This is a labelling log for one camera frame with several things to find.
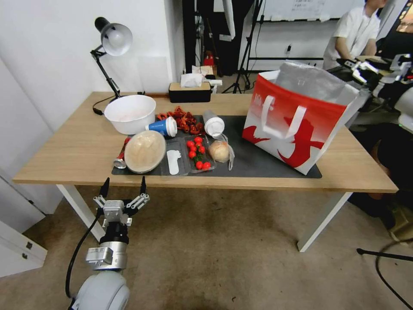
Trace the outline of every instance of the white bowl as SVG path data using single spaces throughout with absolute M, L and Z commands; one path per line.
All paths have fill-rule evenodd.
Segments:
M 123 134 L 136 134 L 145 126 L 155 122 L 156 102 L 144 95 L 120 97 L 109 103 L 105 117 L 117 131 Z

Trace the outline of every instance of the person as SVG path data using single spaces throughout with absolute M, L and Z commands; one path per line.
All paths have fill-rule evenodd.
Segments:
M 336 31 L 324 52 L 323 69 L 339 66 L 338 58 L 354 60 L 359 55 L 375 55 L 376 38 L 380 19 L 376 12 L 386 5 L 387 0 L 365 0 L 364 7 L 357 7 L 342 16 Z

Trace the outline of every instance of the black mat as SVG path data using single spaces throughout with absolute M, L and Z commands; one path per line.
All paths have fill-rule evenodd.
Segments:
M 241 137 L 245 124 L 245 116 L 220 116 L 225 122 L 224 134 L 234 149 L 235 160 L 232 171 L 228 171 L 228 163 L 216 163 L 217 167 L 208 172 L 189 174 L 197 177 L 279 177 L 279 178 L 321 178 L 316 165 L 305 176 L 283 163 L 273 155 L 255 146 Z M 185 136 L 178 131 L 178 137 Z M 130 170 L 113 168 L 112 174 L 135 174 Z M 160 165 L 146 175 L 161 175 Z

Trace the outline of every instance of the lamp arm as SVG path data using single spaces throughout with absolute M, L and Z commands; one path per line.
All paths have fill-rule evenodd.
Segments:
M 108 74 L 106 73 L 106 71 L 103 68 L 102 64 L 100 63 L 99 58 L 106 55 L 106 52 L 99 51 L 101 48 L 102 48 L 102 45 L 99 45 L 96 49 L 92 50 L 90 53 L 92 54 L 93 59 L 96 61 L 96 63 L 98 64 L 100 70 L 102 71 L 103 75 L 105 76 L 106 81 L 108 82 L 109 86 L 111 87 L 111 89 L 115 93 L 116 99 L 120 98 L 120 90 L 118 90 L 118 87 L 117 87 L 115 81 L 113 81 L 112 78 L 108 76 Z

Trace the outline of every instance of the white shirt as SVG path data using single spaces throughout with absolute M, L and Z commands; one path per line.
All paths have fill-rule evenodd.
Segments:
M 376 39 L 379 34 L 380 19 L 376 12 L 368 17 L 364 7 L 354 8 L 348 11 L 337 23 L 336 31 L 331 37 L 324 52 L 323 69 L 328 70 L 339 66 L 336 61 L 340 58 L 336 50 L 337 37 L 345 37 L 347 48 L 354 58 L 361 55 L 366 48 L 369 39 Z

